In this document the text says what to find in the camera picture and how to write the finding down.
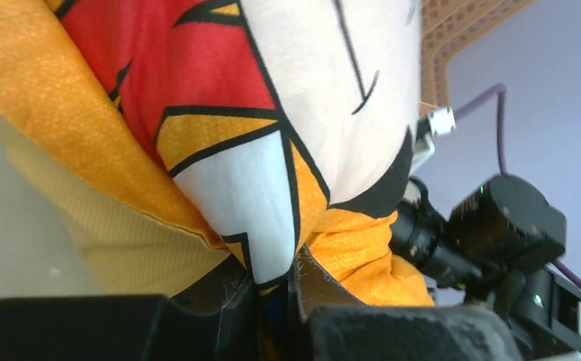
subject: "cable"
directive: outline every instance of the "cable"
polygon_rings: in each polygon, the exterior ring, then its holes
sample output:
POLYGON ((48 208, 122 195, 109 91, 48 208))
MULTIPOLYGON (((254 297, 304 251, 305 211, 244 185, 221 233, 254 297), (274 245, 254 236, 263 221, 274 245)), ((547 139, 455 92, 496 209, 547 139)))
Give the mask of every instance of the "cable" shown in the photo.
MULTIPOLYGON (((454 118, 456 122, 465 118, 467 115, 471 114, 476 109, 483 106, 489 99, 494 96, 498 96, 498 105, 496 109, 496 147, 498 153, 498 168, 501 174, 507 174, 507 161, 505 159, 504 151, 504 118, 505 118, 505 100, 507 99, 507 87, 498 83, 489 89, 482 92, 474 100, 463 105, 456 111, 454 111, 454 118)), ((569 279, 573 284, 575 284, 581 290, 581 278, 578 277, 573 271, 571 271, 567 266, 565 266, 559 259, 553 261, 553 265, 558 269, 566 278, 569 279)))

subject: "cloth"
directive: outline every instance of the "cloth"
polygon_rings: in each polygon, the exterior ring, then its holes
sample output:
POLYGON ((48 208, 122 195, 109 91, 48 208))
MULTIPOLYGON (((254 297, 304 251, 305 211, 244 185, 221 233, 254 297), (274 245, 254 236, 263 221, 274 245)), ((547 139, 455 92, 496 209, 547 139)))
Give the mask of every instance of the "cloth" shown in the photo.
POLYGON ((0 2, 0 135, 114 293, 232 252, 262 295, 308 243, 371 305, 431 305, 393 256, 418 116, 410 2, 0 2))

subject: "perforated basket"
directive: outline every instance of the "perforated basket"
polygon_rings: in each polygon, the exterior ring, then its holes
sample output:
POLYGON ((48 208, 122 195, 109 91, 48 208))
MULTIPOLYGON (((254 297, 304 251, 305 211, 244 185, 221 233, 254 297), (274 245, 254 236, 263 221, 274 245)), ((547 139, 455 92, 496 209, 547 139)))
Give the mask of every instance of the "perforated basket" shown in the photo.
POLYGON ((451 58, 532 2, 422 0, 421 101, 449 105, 446 67, 451 58))

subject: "white plastic part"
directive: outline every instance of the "white plastic part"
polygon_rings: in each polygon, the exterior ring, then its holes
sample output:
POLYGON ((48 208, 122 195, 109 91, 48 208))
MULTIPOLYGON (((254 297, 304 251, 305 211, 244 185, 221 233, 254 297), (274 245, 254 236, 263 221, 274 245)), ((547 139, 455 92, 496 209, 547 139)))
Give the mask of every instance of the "white plastic part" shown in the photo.
POLYGON ((432 137, 448 135, 456 130, 456 120, 452 108, 441 108, 428 115, 432 137))
POLYGON ((434 143, 429 134, 425 135, 422 141, 417 141, 414 147, 414 157, 412 158, 412 168, 410 174, 414 173, 425 161, 434 155, 434 143))

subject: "cartoon print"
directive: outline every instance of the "cartoon print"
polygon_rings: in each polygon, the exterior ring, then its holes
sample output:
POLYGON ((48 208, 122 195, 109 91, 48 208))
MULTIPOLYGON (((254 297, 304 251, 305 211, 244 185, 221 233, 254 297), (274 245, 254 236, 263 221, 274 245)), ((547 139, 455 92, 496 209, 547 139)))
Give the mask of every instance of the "cartoon print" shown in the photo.
POLYGON ((326 209, 393 213, 418 114, 410 2, 72 0, 55 12, 262 293, 326 209))

